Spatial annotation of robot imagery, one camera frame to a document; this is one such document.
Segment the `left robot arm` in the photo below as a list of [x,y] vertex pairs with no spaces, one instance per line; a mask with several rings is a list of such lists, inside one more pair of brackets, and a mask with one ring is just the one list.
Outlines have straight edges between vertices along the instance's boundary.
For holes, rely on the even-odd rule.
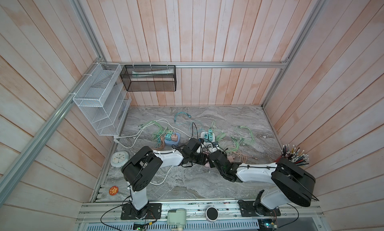
[[185,164],[206,163],[207,156],[201,151],[202,140],[191,138],[186,144],[170,151],[154,151],[142,147],[121,168],[130,188],[131,204],[135,210],[142,210],[148,203],[146,187],[160,168],[177,167]]

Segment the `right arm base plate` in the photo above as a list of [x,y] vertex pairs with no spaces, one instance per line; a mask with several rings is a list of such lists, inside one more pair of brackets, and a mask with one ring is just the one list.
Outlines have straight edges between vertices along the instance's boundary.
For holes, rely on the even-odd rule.
[[278,217],[281,216],[279,208],[270,210],[261,204],[256,204],[255,201],[239,200],[238,205],[242,217]]

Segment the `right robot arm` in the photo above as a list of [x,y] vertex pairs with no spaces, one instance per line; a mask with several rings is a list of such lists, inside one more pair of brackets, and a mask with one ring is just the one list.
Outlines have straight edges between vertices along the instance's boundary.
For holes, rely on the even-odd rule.
[[309,207],[312,200],[318,200],[313,194],[315,177],[286,158],[270,164],[250,165],[231,163],[225,154],[215,151],[209,154],[209,162],[230,182],[255,181],[275,185],[258,193],[253,206],[259,216],[266,216],[280,205],[294,203]]

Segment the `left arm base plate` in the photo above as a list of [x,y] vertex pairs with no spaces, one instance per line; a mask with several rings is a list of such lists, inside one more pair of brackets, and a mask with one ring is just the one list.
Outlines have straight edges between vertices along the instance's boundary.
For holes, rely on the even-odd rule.
[[122,205],[121,220],[141,220],[161,218],[162,204],[148,203],[142,209],[137,210],[131,202]]

